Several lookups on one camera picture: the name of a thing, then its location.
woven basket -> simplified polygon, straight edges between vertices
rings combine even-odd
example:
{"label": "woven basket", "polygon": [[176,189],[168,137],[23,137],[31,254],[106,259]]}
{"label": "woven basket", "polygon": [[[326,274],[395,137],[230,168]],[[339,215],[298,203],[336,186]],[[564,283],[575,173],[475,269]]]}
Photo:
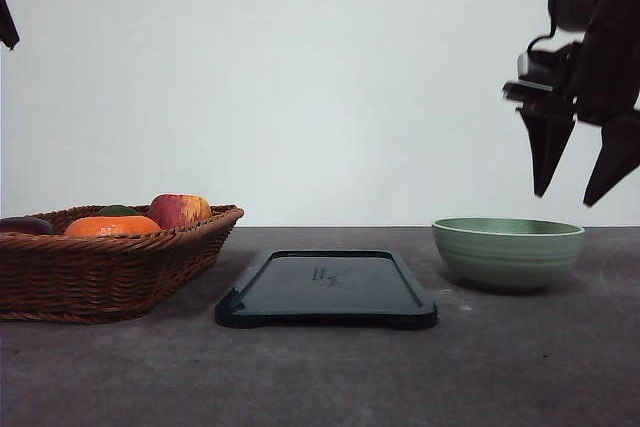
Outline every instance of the woven basket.
{"label": "woven basket", "polygon": [[[234,205],[213,217],[153,234],[60,235],[102,206],[36,214],[56,235],[0,234],[0,319],[99,324],[148,313],[211,267],[237,220]],[[134,207],[144,214],[148,206]]]}

orange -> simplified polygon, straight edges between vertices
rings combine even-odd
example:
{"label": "orange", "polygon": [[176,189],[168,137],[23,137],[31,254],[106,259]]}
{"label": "orange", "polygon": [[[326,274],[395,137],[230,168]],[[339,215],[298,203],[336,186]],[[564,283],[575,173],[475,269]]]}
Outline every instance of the orange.
{"label": "orange", "polygon": [[137,235],[158,232],[160,226],[143,215],[124,217],[83,217],[71,222],[64,235],[100,236],[100,235]]}

bowl rim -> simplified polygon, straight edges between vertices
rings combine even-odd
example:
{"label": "bowl rim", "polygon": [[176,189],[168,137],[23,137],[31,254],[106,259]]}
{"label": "bowl rim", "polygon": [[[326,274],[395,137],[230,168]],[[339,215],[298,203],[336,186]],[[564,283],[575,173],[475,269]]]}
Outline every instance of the bowl rim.
{"label": "bowl rim", "polygon": [[[570,227],[572,229],[577,229],[575,232],[562,232],[562,233],[558,233],[558,234],[527,234],[527,233],[510,233],[510,232],[487,232],[484,230],[473,230],[473,229],[460,229],[457,227],[448,227],[446,225],[442,225],[440,224],[440,222],[445,222],[447,220],[465,220],[465,219],[469,219],[469,220],[479,220],[479,219],[486,219],[486,220],[520,220],[520,221],[525,221],[525,222],[540,222],[540,223],[545,223],[545,224],[555,224],[555,225],[562,225],[562,226],[566,226],[566,227]],[[556,222],[553,220],[541,220],[541,219],[523,219],[523,218],[515,218],[515,217],[448,217],[446,219],[439,219],[439,220],[434,220],[431,223],[431,227],[433,228],[437,228],[437,229],[442,229],[442,230],[449,230],[452,232],[464,232],[464,233],[468,233],[468,234],[480,234],[480,235],[497,235],[497,236],[503,236],[503,237],[566,237],[566,236],[572,236],[572,235],[582,235],[585,233],[585,229],[584,227],[580,227],[578,225],[573,225],[573,224],[567,224],[565,222]]]}

red apple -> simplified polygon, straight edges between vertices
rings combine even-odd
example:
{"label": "red apple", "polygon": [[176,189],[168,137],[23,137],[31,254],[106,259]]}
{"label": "red apple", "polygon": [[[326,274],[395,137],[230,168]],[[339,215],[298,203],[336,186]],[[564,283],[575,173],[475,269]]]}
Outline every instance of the red apple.
{"label": "red apple", "polygon": [[172,229],[208,219],[211,208],[197,195],[162,194],[153,199],[147,216],[163,229]]}

green fruit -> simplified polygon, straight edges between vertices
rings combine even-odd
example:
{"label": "green fruit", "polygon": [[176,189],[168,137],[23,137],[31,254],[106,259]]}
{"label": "green fruit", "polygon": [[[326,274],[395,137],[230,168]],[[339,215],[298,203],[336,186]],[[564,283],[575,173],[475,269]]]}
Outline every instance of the green fruit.
{"label": "green fruit", "polygon": [[96,212],[97,217],[126,217],[128,215],[140,215],[140,212],[126,205],[108,205]]}

